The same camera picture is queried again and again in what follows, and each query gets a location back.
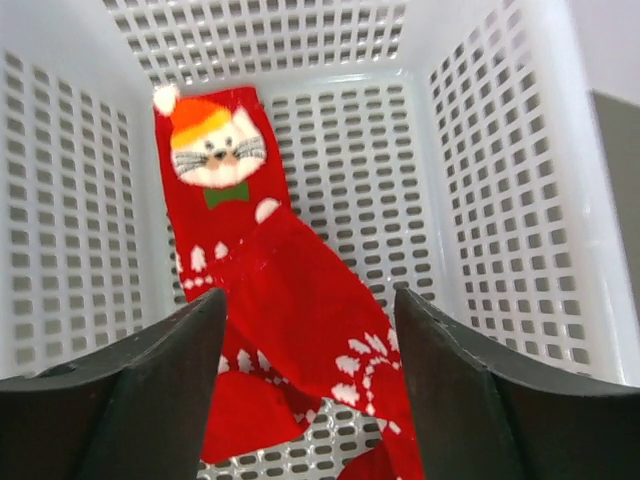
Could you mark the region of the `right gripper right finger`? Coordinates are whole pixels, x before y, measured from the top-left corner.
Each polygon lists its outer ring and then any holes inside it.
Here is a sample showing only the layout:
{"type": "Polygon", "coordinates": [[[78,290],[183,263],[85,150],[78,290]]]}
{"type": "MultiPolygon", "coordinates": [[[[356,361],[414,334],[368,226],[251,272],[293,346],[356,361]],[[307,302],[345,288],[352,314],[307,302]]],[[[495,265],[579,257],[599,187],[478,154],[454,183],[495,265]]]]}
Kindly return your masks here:
{"type": "Polygon", "coordinates": [[[394,318],[427,478],[638,478],[638,388],[518,353],[409,289],[394,318]]]}

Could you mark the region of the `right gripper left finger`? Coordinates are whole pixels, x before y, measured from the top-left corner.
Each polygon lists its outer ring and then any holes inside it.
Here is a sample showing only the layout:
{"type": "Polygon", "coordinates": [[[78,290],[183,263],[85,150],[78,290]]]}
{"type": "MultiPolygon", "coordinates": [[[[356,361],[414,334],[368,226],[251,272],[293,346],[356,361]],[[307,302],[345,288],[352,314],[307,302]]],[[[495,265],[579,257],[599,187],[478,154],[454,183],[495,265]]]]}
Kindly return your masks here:
{"type": "Polygon", "coordinates": [[[92,354],[2,380],[2,478],[196,478],[226,318],[212,290],[92,354]]]}

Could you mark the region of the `red christmas sock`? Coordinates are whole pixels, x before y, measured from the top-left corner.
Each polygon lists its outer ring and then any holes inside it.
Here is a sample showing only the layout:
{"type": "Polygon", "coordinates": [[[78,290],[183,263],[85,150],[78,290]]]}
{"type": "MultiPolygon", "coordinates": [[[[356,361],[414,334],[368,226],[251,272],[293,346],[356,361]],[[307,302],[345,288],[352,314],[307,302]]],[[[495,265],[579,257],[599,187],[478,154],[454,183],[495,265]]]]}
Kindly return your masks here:
{"type": "Polygon", "coordinates": [[[218,376],[200,459],[217,464],[300,437],[322,405],[296,388],[239,371],[218,376]]]}
{"type": "Polygon", "coordinates": [[[188,301],[226,297],[218,376],[239,371],[374,418],[381,441],[345,479],[420,479],[396,333],[370,290],[291,206],[252,87],[152,95],[159,166],[188,301]]]}

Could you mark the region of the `white perforated plastic basket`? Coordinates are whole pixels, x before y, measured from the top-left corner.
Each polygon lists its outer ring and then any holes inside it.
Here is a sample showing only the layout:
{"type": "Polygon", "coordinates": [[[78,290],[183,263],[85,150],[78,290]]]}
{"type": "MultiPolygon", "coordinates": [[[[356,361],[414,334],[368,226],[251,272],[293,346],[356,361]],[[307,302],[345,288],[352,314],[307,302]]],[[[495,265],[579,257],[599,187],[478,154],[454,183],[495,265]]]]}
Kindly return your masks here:
{"type": "MultiPolygon", "coordinates": [[[[252,87],[291,206],[399,339],[409,289],[539,362],[639,390],[635,256],[566,1],[5,1],[1,382],[169,317],[153,92],[252,87]]],[[[345,479],[377,421],[325,400],[298,438],[194,479],[345,479]]]]}

